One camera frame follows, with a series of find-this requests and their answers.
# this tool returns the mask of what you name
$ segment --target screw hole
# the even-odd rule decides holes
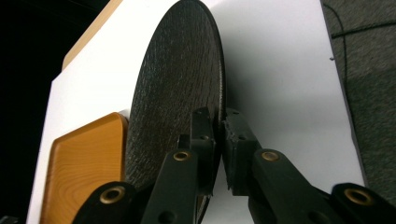
[[[262,153],[262,158],[266,161],[278,161],[279,155],[277,155],[275,152],[266,151]]]
[[[175,214],[167,211],[162,212],[158,216],[158,221],[163,224],[173,223],[175,221]]]
[[[353,203],[360,205],[372,205],[373,198],[361,189],[346,189],[344,191],[346,197]]]
[[[123,186],[116,186],[111,189],[105,190],[100,195],[100,201],[102,203],[116,203],[123,198],[125,194],[125,188]]]
[[[174,154],[174,159],[176,161],[186,161],[190,157],[190,153],[181,151]]]

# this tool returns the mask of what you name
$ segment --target black disc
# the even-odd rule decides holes
[[[165,154],[190,133],[191,112],[207,106],[215,136],[225,115],[224,60],[207,7],[175,3],[148,45],[134,91],[126,144],[126,181],[137,188],[158,175]]]

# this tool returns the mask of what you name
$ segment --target wooden tray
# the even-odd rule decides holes
[[[111,113],[53,142],[40,223],[72,223],[95,189],[123,179],[127,127]]]

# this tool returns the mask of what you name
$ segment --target black fabric surface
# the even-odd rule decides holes
[[[323,3],[368,187],[396,205],[396,1]]]

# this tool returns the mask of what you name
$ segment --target cable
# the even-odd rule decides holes
[[[332,35],[332,39],[336,39],[338,37],[346,36],[346,35],[354,35],[354,34],[357,34],[360,32],[373,30],[373,29],[377,29],[377,28],[382,28],[382,27],[387,27],[387,26],[393,26],[393,25],[396,25],[396,21],[385,21],[385,22],[381,22],[381,23],[364,25],[364,26],[357,27],[357,28],[347,30],[344,32],[335,33]]]
[[[325,6],[326,8],[328,8],[335,16],[335,18],[338,20],[338,23],[340,24],[341,27],[341,33],[344,33],[344,25],[341,22],[340,16],[338,15],[338,13],[334,10],[334,8],[330,7],[327,4],[323,4],[323,6]],[[347,97],[347,39],[345,35],[340,35],[341,37],[343,37],[343,48],[344,48],[344,88],[346,91],[346,97]]]

